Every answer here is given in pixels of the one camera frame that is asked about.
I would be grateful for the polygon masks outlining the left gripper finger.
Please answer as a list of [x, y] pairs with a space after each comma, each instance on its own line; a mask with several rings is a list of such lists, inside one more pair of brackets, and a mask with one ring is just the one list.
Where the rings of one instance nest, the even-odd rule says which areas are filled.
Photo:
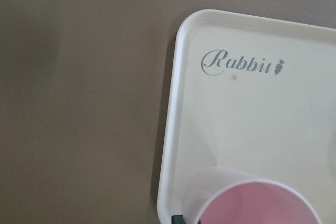
[[171, 224], [184, 224], [183, 215], [173, 215], [171, 217]]

